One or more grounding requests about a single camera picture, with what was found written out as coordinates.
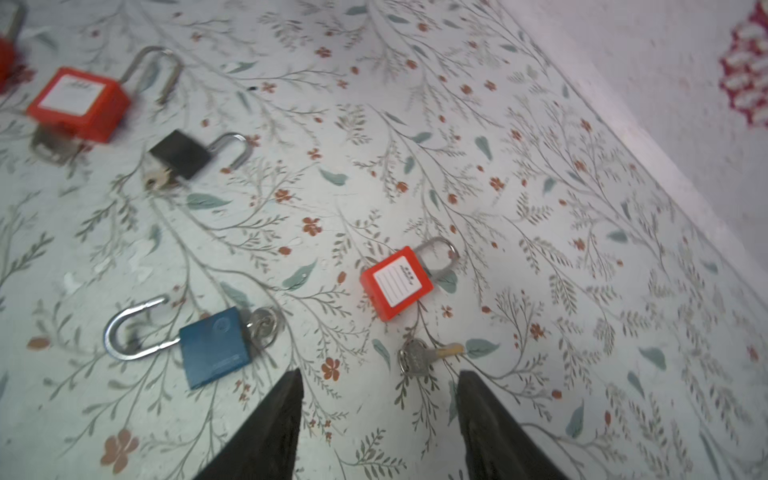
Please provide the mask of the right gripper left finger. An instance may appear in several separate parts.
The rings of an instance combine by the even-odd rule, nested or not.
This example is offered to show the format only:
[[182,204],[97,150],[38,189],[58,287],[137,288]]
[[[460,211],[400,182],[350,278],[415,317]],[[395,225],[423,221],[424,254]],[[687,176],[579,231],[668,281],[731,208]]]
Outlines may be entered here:
[[291,479],[300,434],[303,378],[289,370],[198,479]]

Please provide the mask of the blue padlock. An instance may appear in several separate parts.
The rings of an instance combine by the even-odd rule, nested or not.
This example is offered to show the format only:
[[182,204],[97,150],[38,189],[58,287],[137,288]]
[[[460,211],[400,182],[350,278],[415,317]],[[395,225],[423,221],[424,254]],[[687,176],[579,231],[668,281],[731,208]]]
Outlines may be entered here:
[[246,317],[231,307],[180,329],[179,334],[151,346],[127,347],[118,340],[120,328],[132,317],[169,302],[166,295],[131,305],[107,323],[103,343],[116,360],[137,361],[178,346],[191,389],[198,389],[252,362],[254,354],[271,346],[284,324],[275,307],[261,307]]

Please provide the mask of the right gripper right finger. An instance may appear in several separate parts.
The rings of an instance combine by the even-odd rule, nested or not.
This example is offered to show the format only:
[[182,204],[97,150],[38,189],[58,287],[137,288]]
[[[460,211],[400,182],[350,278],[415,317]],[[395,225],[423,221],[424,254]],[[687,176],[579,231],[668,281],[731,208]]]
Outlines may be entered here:
[[564,479],[566,475],[524,432],[474,371],[459,374],[460,431],[471,479]]

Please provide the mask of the black padlock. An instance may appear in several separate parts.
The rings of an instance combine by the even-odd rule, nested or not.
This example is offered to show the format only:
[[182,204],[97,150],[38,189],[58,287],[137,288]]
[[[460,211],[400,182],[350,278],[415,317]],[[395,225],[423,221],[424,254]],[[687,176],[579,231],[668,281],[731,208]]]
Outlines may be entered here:
[[144,188],[148,191],[159,191],[173,188],[180,180],[191,180],[231,144],[239,144],[242,147],[241,153],[229,166],[229,169],[235,170],[243,165],[253,152],[253,146],[245,135],[226,132],[210,144],[203,145],[182,131],[174,130],[149,149],[149,155],[157,160],[161,167],[144,176]]

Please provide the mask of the small brass key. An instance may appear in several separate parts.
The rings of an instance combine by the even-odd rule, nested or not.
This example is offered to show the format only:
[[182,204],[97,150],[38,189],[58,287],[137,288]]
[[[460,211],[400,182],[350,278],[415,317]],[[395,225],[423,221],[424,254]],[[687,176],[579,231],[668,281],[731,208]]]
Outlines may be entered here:
[[460,343],[452,343],[439,348],[430,348],[421,339],[407,341],[398,351],[398,365],[406,377],[426,376],[430,366],[438,360],[459,356],[465,353],[465,347]]

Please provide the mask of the red padlock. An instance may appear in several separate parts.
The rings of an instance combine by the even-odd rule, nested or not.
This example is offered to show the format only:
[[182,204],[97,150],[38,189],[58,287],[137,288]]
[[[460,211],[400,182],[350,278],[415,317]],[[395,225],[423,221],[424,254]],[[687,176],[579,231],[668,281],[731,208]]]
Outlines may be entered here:
[[37,123],[30,151],[46,162],[63,165],[77,156],[82,141],[108,142],[132,104],[124,85],[150,54],[167,57],[173,64],[156,100],[165,104],[184,68],[182,59],[168,48],[141,49],[118,80],[62,67],[26,109]]
[[10,22],[7,28],[1,32],[1,92],[5,91],[15,68],[18,57],[16,41],[28,12],[24,1],[12,1],[12,4],[14,9]]
[[[438,245],[447,248],[449,263],[442,269],[430,270],[423,255]],[[406,246],[364,270],[360,282],[378,318],[389,322],[432,292],[439,280],[453,272],[459,258],[451,241],[433,237],[415,248]]]

